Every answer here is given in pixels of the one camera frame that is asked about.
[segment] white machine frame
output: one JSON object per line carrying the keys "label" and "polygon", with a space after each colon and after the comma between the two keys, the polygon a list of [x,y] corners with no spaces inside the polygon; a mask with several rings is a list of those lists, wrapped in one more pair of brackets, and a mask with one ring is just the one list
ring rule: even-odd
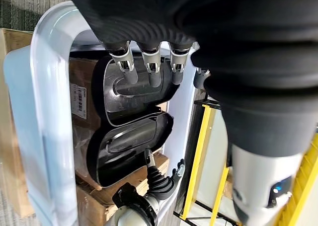
{"label": "white machine frame", "polygon": [[[42,16],[31,45],[10,52],[4,62],[28,196],[45,226],[78,224],[69,54],[74,40],[87,31],[92,32],[74,4],[60,3]],[[163,43],[161,51],[169,53],[169,45]],[[185,155],[195,71],[188,60],[183,83],[168,103],[174,126],[163,152],[170,158],[170,172]]]}

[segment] barcode label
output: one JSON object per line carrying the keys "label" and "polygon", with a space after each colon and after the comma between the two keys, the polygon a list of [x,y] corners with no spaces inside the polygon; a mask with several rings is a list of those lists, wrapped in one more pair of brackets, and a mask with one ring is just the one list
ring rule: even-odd
{"label": "barcode label", "polygon": [[86,119],[86,88],[70,83],[72,113]]}

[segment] robotic arm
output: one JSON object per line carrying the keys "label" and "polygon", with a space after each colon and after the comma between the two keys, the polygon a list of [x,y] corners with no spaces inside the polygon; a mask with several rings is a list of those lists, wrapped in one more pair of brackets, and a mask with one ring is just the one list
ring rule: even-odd
{"label": "robotic arm", "polygon": [[123,185],[113,196],[118,211],[106,226],[157,226],[157,215],[164,203],[176,192],[185,171],[184,160],[174,169],[172,177],[164,177],[157,169],[154,155],[145,150],[149,190],[144,197],[129,183]]}
{"label": "robotic arm", "polygon": [[170,43],[175,84],[199,43],[191,60],[209,71],[204,88],[221,104],[236,213],[248,226],[269,221],[288,200],[318,119],[318,0],[72,1],[131,83],[128,41],[141,48],[153,87],[160,42]]}

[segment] black plastic cover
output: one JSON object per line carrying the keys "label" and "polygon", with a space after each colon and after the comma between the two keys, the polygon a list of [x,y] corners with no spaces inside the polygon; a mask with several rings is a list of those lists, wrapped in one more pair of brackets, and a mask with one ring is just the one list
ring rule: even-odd
{"label": "black plastic cover", "polygon": [[101,127],[92,136],[86,155],[89,174],[108,187],[145,165],[144,150],[158,150],[172,131],[173,118],[156,105],[178,89],[171,82],[168,59],[162,59],[161,84],[151,87],[141,56],[134,59],[137,84],[126,82],[110,57],[99,60],[92,76],[92,97]]}

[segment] floor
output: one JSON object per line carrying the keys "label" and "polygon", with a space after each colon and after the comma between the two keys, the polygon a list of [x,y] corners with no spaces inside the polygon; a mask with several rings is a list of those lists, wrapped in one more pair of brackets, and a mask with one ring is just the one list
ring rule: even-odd
{"label": "floor", "polygon": [[[0,0],[0,27],[33,31],[41,15],[66,0]],[[160,226],[179,226],[180,220],[170,208]],[[20,219],[0,193],[0,226],[39,226],[36,216]]]}

